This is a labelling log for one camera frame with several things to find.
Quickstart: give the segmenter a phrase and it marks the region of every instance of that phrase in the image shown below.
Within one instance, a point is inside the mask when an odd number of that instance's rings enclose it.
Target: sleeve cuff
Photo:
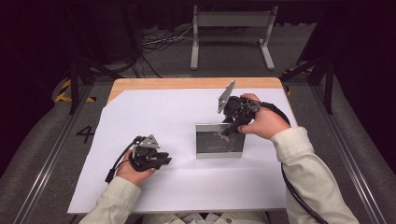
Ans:
[[[270,140],[274,143],[277,160],[283,163],[315,153],[303,127],[289,128],[275,134]]]
[[[140,196],[140,191],[141,189],[137,185],[116,176],[103,191],[101,198],[116,203],[132,212]]]

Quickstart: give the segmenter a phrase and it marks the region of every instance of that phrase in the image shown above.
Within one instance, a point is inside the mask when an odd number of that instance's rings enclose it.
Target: hand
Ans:
[[[129,155],[131,155],[131,153],[132,150],[128,150],[125,153],[125,156],[122,161],[126,161],[126,162],[123,162],[120,165],[119,169],[117,169],[116,176],[122,177],[133,184],[139,185],[143,180],[152,176],[152,174],[154,174],[155,172],[155,169],[152,168],[152,169],[148,169],[147,171],[137,172],[132,166],[132,164],[128,162]]]
[[[241,97],[261,102],[253,93],[245,93]],[[290,128],[289,124],[277,113],[268,108],[260,107],[260,110],[256,112],[254,121],[249,125],[239,126],[238,131],[240,133],[255,133],[259,137],[270,139],[275,134],[288,128]]]

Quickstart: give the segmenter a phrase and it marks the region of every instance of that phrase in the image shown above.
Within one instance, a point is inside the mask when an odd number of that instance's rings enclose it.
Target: sleeve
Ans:
[[[96,206],[79,223],[125,223],[139,198],[140,188],[116,176],[96,202]]]
[[[359,223],[345,204],[327,165],[315,154],[303,127],[290,128],[271,138],[277,159],[300,197],[328,223]],[[290,223],[317,223],[287,189]]]

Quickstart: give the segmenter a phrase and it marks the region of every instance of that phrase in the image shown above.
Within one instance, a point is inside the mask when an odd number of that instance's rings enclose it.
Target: white paper sheet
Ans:
[[[172,161],[141,184],[136,213],[277,209],[286,207],[285,184],[273,144],[248,134],[242,158],[195,159],[195,124],[222,122],[217,113],[224,89],[124,91],[102,112],[92,148],[68,213],[91,211],[121,152],[138,135],[154,134]],[[273,103],[296,126],[282,89],[254,92]]]

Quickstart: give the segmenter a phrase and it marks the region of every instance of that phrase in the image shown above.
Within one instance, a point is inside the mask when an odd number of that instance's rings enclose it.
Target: person's left hand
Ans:
[[[147,171],[137,172],[132,166],[132,164],[127,161],[129,160],[129,155],[131,155],[131,153],[132,150],[128,150],[125,153],[125,156],[122,161],[126,161],[126,162],[123,162],[120,165],[120,167],[117,169],[116,176],[124,178],[133,184],[139,185],[143,180],[152,176],[152,174],[154,174],[155,172],[155,169],[151,168],[148,169]]]

